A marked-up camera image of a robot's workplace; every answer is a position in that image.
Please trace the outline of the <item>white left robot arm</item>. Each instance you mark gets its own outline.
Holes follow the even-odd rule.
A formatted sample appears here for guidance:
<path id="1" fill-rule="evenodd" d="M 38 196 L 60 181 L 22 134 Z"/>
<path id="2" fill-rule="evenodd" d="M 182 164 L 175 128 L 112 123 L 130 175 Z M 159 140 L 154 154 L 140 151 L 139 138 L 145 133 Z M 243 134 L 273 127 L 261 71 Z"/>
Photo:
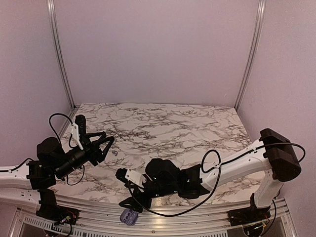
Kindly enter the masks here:
<path id="1" fill-rule="evenodd" d="M 27 158 L 20 165 L 1 167 L 0 197 L 9 203 L 25 202 L 36 209 L 43 207 L 50 219 L 57 220 L 63 212 L 50 187 L 84 168 L 87 162 L 99 165 L 114 141 L 114 137 L 105 132 L 87 133 L 80 136 L 81 144 L 65 152 L 57 138 L 46 138 L 37 145 L 37 160 Z"/>

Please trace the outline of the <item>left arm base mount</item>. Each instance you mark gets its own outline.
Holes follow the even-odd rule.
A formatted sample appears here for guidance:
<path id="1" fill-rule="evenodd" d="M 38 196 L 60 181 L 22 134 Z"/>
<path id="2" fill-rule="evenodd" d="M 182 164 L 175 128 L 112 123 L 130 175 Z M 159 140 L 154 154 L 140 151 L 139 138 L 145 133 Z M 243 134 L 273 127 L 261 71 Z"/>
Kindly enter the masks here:
<path id="1" fill-rule="evenodd" d="M 36 211 L 36 215 L 58 223 L 62 223 L 62 220 L 65 222 L 66 217 L 70 217 L 66 222 L 75 225 L 78 219 L 79 210 L 59 205 L 42 204 L 39 210 Z"/>

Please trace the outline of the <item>purple earbud charging case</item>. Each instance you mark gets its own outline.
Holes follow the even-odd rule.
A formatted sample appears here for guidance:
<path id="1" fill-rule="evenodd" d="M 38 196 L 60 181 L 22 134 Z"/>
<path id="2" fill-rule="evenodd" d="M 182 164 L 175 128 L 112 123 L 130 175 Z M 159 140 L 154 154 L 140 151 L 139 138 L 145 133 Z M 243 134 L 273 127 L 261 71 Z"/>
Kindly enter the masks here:
<path id="1" fill-rule="evenodd" d="M 127 208 L 122 212 L 119 219 L 122 223 L 133 226 L 138 220 L 138 212 Z"/>

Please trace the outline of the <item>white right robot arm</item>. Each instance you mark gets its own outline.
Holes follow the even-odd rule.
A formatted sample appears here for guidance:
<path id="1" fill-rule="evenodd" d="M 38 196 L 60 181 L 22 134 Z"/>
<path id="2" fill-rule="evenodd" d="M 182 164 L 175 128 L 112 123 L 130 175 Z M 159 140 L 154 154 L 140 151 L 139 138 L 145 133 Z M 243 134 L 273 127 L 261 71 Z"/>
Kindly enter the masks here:
<path id="1" fill-rule="evenodd" d="M 131 196 L 119 205 L 141 213 L 151 207 L 152 199 L 177 194 L 184 199 L 196 199 L 203 195 L 211 197 L 215 189 L 235 179 L 264 171 L 265 177 L 250 198 L 251 205 L 244 216 L 255 221 L 270 207 L 283 183 L 298 177 L 302 169 L 294 151 L 296 146 L 286 137 L 266 128 L 261 137 L 247 148 L 209 168 L 200 164 L 186 169 L 178 168 L 172 161 L 153 158 L 143 174 L 126 168 L 116 172 L 116 178 L 131 191 Z"/>

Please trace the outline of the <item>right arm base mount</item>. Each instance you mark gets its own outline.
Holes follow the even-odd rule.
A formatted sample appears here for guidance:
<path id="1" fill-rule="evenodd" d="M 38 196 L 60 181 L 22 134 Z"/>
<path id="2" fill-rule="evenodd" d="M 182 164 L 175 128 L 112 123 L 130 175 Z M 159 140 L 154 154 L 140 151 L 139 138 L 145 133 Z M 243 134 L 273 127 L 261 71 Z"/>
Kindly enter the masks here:
<path id="1" fill-rule="evenodd" d="M 270 208 L 246 207 L 228 211 L 231 226 L 245 225 L 270 218 Z"/>

